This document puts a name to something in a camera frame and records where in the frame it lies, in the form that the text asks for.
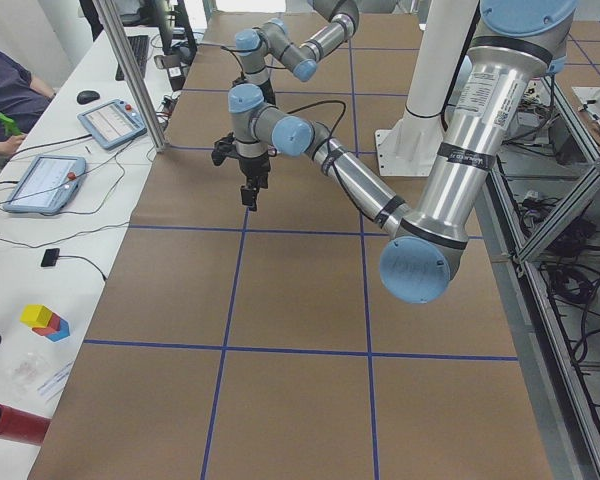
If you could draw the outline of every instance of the dark shirt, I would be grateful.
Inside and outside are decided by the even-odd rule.
[[[31,72],[0,52],[0,112],[15,120],[24,133],[31,131],[49,99],[31,90]],[[7,139],[0,123],[0,142]]]

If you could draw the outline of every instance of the yellow cube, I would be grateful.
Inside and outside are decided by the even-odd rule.
[[[22,311],[20,321],[31,328],[45,328],[51,321],[53,312],[44,305],[27,305]]]

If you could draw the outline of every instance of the red cylinder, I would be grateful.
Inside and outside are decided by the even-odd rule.
[[[0,404],[0,438],[42,445],[50,419]]]

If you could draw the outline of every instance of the person's arm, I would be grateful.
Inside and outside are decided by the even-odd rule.
[[[25,138],[27,138],[27,135],[22,134],[9,137],[4,142],[0,142],[0,157],[10,157],[16,153]]]
[[[29,84],[31,90],[34,92],[38,92],[40,95],[47,97],[48,99],[52,99],[56,92],[53,91],[49,85],[47,85],[44,80],[35,75],[31,75],[31,83]]]

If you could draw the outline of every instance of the person's hand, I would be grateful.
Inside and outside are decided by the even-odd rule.
[[[13,135],[7,138],[4,142],[2,142],[2,154],[4,156],[10,157],[14,153],[18,151],[24,139],[27,138],[27,134],[23,133],[22,135]]]

